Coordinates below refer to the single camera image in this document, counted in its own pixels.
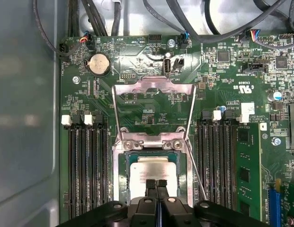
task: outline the mounting screw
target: mounting screw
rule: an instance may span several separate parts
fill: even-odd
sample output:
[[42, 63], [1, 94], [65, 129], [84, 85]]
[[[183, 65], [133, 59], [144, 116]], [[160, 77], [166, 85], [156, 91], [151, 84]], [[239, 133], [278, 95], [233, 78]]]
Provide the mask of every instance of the mounting screw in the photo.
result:
[[131, 150], [131, 149], [133, 148], [133, 143], [132, 143], [131, 141], [126, 141], [126, 142], [124, 143], [124, 148], [125, 148], [126, 150]]
[[273, 137], [271, 143], [273, 146], [279, 146], [281, 144], [281, 139], [278, 137]]
[[113, 206], [113, 208], [115, 208], [115, 209], [118, 209], [118, 208], [121, 208], [121, 207], [122, 207], [122, 206], [119, 205], [119, 204], [116, 204], [116, 205]]
[[73, 84], [79, 84], [80, 83], [80, 77], [75, 76], [72, 78]]
[[200, 204], [200, 206], [203, 207], [203, 208], [208, 208], [209, 207], [209, 204], [208, 203], [205, 203], [205, 202], [202, 202]]
[[174, 198], [168, 198], [168, 201], [169, 201], [169, 202], [175, 202], [176, 199], [174, 199]]
[[173, 47], [175, 47], [175, 40], [174, 39], [169, 39], [167, 44], [168, 44], [168, 47], [173, 48]]
[[173, 143], [174, 149], [180, 150], [180, 149], [182, 149], [182, 147], [183, 147], [183, 144], [179, 140], [174, 141], [174, 143]]

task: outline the small component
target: small component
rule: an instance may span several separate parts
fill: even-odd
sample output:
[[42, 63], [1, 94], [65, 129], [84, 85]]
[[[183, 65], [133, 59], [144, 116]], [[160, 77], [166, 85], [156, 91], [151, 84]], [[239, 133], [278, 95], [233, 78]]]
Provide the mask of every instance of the small component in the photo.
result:
[[240, 179], [245, 182], [250, 182], [250, 170], [245, 168], [240, 168]]
[[163, 70], [164, 75], [171, 73], [171, 70], [172, 70], [172, 68], [171, 68], [171, 60], [169, 58], [164, 59], [162, 66], [163, 66], [162, 70]]
[[73, 124], [81, 124], [81, 117], [78, 114], [74, 114], [72, 116], [72, 123]]
[[275, 113], [270, 114], [270, 121], [271, 122], [276, 122], [276, 114]]
[[242, 113], [239, 117], [236, 118], [236, 120], [239, 123], [249, 123], [250, 114], [248, 113]]
[[161, 43], [161, 35], [149, 35], [149, 43], [150, 44], [160, 44]]
[[199, 91], [199, 92], [197, 93], [197, 97], [198, 97], [198, 98], [205, 98], [205, 92], [204, 92], [204, 91]]
[[275, 189], [269, 189], [268, 197], [270, 226], [281, 227], [280, 193], [277, 193]]
[[222, 119], [222, 112], [220, 110], [213, 110], [212, 121], [216, 122]]
[[185, 59], [184, 58], [176, 58], [173, 64], [173, 70], [175, 73], [180, 72], [181, 68], [183, 68], [185, 65]]
[[229, 62], [230, 53], [228, 50], [219, 50], [217, 51], [217, 61], [218, 62]]
[[291, 216], [287, 216], [287, 224], [289, 226], [294, 226], [294, 218]]
[[174, 39], [169, 39], [167, 45], [170, 48], [175, 47], [175, 45], [176, 45], [175, 40]]
[[93, 116], [91, 114], [85, 115], [84, 123], [85, 123], [85, 125], [92, 126], [93, 125]]
[[277, 56], [275, 58], [275, 61], [276, 61], [276, 69], [277, 70], [286, 70], [286, 69], [288, 69], [287, 56]]
[[238, 141], [240, 142], [245, 142], [248, 143], [249, 142], [249, 131], [247, 129], [238, 129]]
[[205, 90], [206, 89], [206, 83], [205, 82], [199, 82], [198, 83], [198, 89]]
[[245, 63], [241, 67], [242, 73], [249, 73], [249, 72], [267, 72], [268, 66], [265, 63]]
[[272, 104], [272, 109], [273, 110], [282, 110], [284, 108], [284, 103], [279, 102], [279, 103], [273, 103]]
[[224, 112], [224, 118], [225, 119], [234, 119], [235, 118], [234, 117], [234, 111], [232, 111], [232, 110], [226, 110]]
[[86, 67], [94, 74], [96, 77], [104, 77], [111, 71], [111, 62], [109, 58], [102, 54], [94, 54], [89, 61], [86, 61]]
[[250, 216], [250, 205], [248, 205], [245, 202], [241, 201], [240, 202], [240, 209], [241, 209], [242, 214], [244, 214], [246, 216]]
[[179, 42], [179, 48], [181, 50], [185, 50], [189, 46], [189, 40], [187, 34], [181, 34], [180, 36], [180, 42]]
[[203, 119], [203, 120], [208, 120], [208, 119], [210, 119], [210, 118], [211, 118], [211, 114], [210, 114], [210, 112], [207, 111], [207, 110], [203, 110], [203, 111], [202, 111], [202, 119]]
[[267, 96], [270, 102], [279, 101], [282, 99], [282, 94], [279, 91], [271, 92]]
[[273, 144], [273, 146], [279, 146], [281, 144], [281, 139], [278, 137], [273, 137], [271, 143]]
[[72, 121], [71, 121], [71, 116], [70, 115], [62, 115], [62, 125], [65, 126], [71, 126]]

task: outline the blue connector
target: blue connector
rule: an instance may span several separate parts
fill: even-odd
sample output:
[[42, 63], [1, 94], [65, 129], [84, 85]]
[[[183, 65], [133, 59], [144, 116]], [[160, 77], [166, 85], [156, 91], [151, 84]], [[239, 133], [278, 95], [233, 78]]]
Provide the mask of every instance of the blue connector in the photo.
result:
[[270, 226], [281, 227], [280, 193], [275, 189], [269, 189], [268, 194]]

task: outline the integrated circuit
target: integrated circuit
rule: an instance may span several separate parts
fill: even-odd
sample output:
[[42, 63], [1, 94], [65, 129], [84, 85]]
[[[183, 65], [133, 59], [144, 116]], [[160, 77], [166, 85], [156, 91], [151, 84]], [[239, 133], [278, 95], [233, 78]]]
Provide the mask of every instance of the integrated circuit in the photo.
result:
[[230, 53], [226, 50], [217, 51], [217, 61], [218, 62], [229, 62], [230, 61]]
[[288, 60], [286, 56], [277, 56], [275, 58], [276, 69], [277, 70], [286, 70], [288, 69]]
[[240, 168], [240, 179], [242, 179], [245, 182], [250, 182], [250, 170], [245, 168]]

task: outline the ram slot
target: ram slot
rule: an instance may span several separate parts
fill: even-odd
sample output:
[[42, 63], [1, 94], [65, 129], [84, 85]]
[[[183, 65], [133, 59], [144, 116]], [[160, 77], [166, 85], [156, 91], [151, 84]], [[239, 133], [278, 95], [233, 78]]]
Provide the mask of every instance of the ram slot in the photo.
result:
[[69, 219], [76, 217], [75, 131], [68, 130]]
[[221, 204], [221, 192], [220, 192], [220, 162], [219, 162], [219, 122], [213, 123], [213, 172], [214, 172], [214, 201], [217, 204]]
[[225, 122], [223, 127], [223, 163], [224, 163], [224, 183], [225, 183], [225, 194], [226, 201], [225, 207], [231, 209], [231, 169], [230, 169], [230, 127]]
[[213, 125], [208, 126], [208, 148], [209, 148], [209, 153], [208, 153], [208, 171], [209, 171], [209, 199], [211, 202], [214, 202], [214, 140], [213, 140]]

